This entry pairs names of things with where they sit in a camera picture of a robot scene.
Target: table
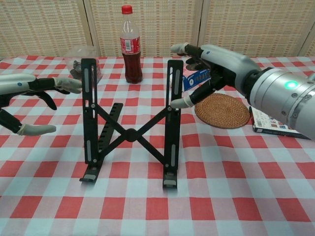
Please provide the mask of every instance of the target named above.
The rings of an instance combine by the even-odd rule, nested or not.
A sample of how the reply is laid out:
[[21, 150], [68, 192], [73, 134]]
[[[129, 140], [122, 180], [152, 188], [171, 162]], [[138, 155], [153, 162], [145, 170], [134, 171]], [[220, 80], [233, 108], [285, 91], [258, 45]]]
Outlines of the table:
[[[122, 57], [99, 58], [99, 104], [109, 112], [114, 102], [124, 103], [119, 122], [140, 128], [164, 106], [169, 59], [142, 59], [144, 80], [129, 85]], [[303, 76], [315, 71], [315, 57], [253, 60]], [[40, 56], [4, 59], [0, 73], [69, 76], [62, 58]], [[248, 106], [234, 89], [219, 92]], [[22, 96], [5, 108], [22, 123], [57, 130], [21, 137], [0, 128], [1, 235], [315, 235], [314, 142], [254, 133], [251, 122], [214, 128], [184, 109], [177, 192], [163, 191], [162, 165], [137, 142], [124, 142], [106, 156], [93, 186], [79, 181], [86, 168], [82, 95], [48, 93], [56, 111]], [[162, 152], [163, 135], [161, 121], [144, 137]]]

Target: woven wall panel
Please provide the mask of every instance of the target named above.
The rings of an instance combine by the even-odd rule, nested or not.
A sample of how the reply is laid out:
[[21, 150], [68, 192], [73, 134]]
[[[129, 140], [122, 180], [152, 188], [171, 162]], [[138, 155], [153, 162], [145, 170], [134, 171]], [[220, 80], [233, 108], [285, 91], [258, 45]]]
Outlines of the woven wall panel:
[[0, 57], [62, 56], [87, 41], [76, 0], [0, 1]]
[[312, 44], [310, 45], [309, 49], [306, 53], [307, 57], [314, 57], [315, 56], [315, 39], [313, 40]]
[[294, 56], [315, 0], [210, 0], [205, 38], [251, 57]]
[[142, 56], [169, 56], [172, 44], [191, 41], [198, 0], [91, 0], [101, 54], [121, 56], [121, 6], [133, 7]]

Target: woven coaster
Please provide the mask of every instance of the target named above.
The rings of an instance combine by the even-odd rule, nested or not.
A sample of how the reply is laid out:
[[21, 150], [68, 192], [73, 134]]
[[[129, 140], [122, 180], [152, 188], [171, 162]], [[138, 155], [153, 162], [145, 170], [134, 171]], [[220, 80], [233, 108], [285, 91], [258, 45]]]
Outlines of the woven coaster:
[[213, 93], [197, 103], [195, 112], [206, 124], [223, 129], [242, 127], [250, 119], [250, 112], [242, 102], [220, 93]]

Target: robotic hand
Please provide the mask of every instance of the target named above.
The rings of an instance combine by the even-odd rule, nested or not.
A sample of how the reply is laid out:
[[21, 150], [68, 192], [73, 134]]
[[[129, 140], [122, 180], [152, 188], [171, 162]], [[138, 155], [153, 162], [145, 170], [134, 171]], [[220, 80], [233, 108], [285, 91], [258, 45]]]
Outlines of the robotic hand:
[[0, 75], [0, 125], [18, 135], [37, 136], [56, 131], [53, 125], [33, 126], [21, 124], [20, 121], [2, 109], [10, 104], [12, 97], [17, 95], [38, 96], [53, 110], [57, 106], [45, 90], [56, 90], [63, 94], [80, 93], [82, 83], [71, 78], [37, 79], [30, 74]]
[[192, 107], [228, 85], [252, 107], [315, 140], [315, 73], [303, 78], [277, 68], [261, 70], [248, 56], [211, 44], [175, 44], [171, 52], [191, 56], [187, 63], [197, 61], [200, 68], [209, 68], [211, 75], [191, 95], [173, 100], [171, 107]]

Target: cola bottle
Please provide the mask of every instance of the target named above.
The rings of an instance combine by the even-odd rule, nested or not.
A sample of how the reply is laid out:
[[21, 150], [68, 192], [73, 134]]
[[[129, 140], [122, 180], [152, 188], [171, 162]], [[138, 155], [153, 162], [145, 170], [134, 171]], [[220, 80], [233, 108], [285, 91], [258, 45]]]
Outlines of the cola bottle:
[[124, 23], [120, 42], [125, 61], [125, 77], [128, 83], [137, 84], [142, 81], [140, 33], [132, 18], [132, 6], [123, 5], [122, 14]]

